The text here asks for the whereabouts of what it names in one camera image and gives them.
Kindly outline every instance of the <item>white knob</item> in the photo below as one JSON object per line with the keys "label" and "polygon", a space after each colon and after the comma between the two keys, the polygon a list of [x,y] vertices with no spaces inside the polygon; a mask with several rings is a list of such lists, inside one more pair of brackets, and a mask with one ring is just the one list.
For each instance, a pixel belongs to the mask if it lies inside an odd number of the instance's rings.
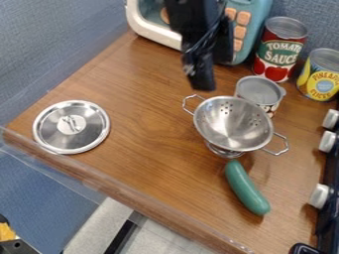
{"label": "white knob", "polygon": [[328,198],[329,187],[321,184],[317,184],[310,199],[309,204],[315,208],[321,209]]}
{"label": "white knob", "polygon": [[324,121],[322,122],[322,126],[327,129],[333,129],[337,121],[339,120],[339,111],[330,109],[328,110]]}
{"label": "white knob", "polygon": [[325,153],[329,153],[334,146],[336,138],[337,137],[335,133],[325,131],[320,141],[319,150]]}

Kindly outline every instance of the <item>can label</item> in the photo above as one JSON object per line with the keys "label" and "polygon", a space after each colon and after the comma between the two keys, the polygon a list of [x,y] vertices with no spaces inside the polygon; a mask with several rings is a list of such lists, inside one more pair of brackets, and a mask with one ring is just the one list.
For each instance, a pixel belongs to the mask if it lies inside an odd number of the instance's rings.
{"label": "can label", "polygon": [[266,28],[256,53],[253,72],[275,82],[287,81],[305,40],[280,38]]}
{"label": "can label", "polygon": [[267,41],[261,43],[258,56],[267,64],[289,66],[296,63],[303,44],[286,41]]}
{"label": "can label", "polygon": [[328,101],[339,90],[339,73],[328,71],[308,58],[296,85],[305,96],[318,101]]}

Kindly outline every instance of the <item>red can label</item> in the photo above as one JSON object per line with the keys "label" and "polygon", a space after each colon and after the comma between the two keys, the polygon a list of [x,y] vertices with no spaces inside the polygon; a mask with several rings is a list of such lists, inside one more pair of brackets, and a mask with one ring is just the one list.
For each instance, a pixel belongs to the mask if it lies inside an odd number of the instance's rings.
{"label": "red can label", "polygon": [[304,39],[284,40],[265,30],[253,71],[275,82],[288,80],[302,50]]}

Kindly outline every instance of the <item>toy cucumber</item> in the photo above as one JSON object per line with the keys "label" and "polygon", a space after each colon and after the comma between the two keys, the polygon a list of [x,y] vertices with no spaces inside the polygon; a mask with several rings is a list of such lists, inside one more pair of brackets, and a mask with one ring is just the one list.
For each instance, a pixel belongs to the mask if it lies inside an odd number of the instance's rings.
{"label": "toy cucumber", "polygon": [[225,175],[233,192],[249,210],[257,215],[264,215],[271,210],[269,202],[256,189],[238,161],[226,165]]}

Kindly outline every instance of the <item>blue wall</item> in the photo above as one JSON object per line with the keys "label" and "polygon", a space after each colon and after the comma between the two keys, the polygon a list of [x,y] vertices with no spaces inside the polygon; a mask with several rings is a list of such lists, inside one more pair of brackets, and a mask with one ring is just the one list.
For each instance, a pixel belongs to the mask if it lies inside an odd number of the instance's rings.
{"label": "blue wall", "polygon": [[[122,0],[1,0],[0,125],[126,30]],[[0,213],[42,253],[57,254],[104,196],[22,159],[0,137]]]}
{"label": "blue wall", "polygon": [[302,56],[316,48],[339,51],[338,0],[275,0],[271,16],[289,16],[304,23],[309,31]]}
{"label": "blue wall", "polygon": [[126,28],[122,0],[0,1],[0,125]]}

